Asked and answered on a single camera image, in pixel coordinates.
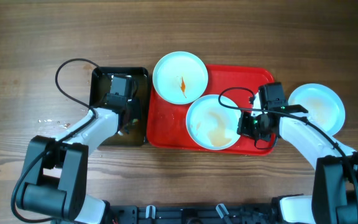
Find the green sponge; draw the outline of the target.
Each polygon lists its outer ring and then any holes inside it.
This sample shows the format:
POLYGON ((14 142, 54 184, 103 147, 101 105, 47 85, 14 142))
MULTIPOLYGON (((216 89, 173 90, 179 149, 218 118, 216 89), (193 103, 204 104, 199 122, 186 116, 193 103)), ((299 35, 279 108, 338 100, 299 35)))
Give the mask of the green sponge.
POLYGON ((128 123, 124 124, 123 127, 117 132, 118 135, 123 136, 130 133, 130 130, 137 126, 138 119, 131 119, 128 123))

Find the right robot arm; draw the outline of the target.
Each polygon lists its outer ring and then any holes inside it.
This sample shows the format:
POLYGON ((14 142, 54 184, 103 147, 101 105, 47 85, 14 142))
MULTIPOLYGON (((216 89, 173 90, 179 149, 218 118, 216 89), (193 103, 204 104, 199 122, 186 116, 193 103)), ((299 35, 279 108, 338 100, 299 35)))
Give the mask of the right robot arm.
POLYGON ((313 166, 313 193, 279 200, 286 222, 358 223, 358 152, 320 128, 304 107, 280 106, 258 116, 243 111, 237 132, 256 141, 282 138, 313 166))

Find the light blue plate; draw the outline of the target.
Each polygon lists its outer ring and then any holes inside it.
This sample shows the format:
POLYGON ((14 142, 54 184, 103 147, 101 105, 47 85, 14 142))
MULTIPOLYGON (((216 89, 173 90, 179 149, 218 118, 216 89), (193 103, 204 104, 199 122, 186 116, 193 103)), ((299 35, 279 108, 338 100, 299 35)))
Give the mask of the light blue plate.
POLYGON ((202 148, 212 151, 228 149, 238 142, 241 112, 231 99, 205 95, 188 108, 185 124, 190 138, 202 148))
POLYGON ((163 56, 152 75, 157 94, 175 105, 197 100, 206 90, 209 75, 206 65, 196 55, 176 51, 163 56))
POLYGON ((337 134, 344 126, 346 111, 340 97, 332 89, 317 83, 296 88, 288 100, 290 105, 301 105, 312 119, 328 134, 337 134))

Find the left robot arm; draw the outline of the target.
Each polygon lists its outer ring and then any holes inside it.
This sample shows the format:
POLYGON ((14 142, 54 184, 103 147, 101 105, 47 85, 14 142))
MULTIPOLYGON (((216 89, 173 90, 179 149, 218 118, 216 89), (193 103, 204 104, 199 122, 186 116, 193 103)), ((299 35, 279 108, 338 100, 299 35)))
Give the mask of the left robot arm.
POLYGON ((65 132, 30 140, 21 176, 11 196, 11 212, 20 221, 27 210, 44 215, 43 222, 102 223, 107 203, 86 193, 88 157, 108 138, 141 118, 137 97, 108 93, 98 106, 65 132))

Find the light blue plate bottom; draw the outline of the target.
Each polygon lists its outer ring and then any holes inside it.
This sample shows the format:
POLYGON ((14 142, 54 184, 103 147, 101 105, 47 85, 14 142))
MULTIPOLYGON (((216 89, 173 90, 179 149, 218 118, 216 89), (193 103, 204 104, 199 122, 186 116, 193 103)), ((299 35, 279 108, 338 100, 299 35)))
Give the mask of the light blue plate bottom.
POLYGON ((332 89, 317 83, 296 88, 288 100, 290 105, 301 105, 312 119, 328 134, 337 134, 344 126, 346 111, 340 97, 332 89))

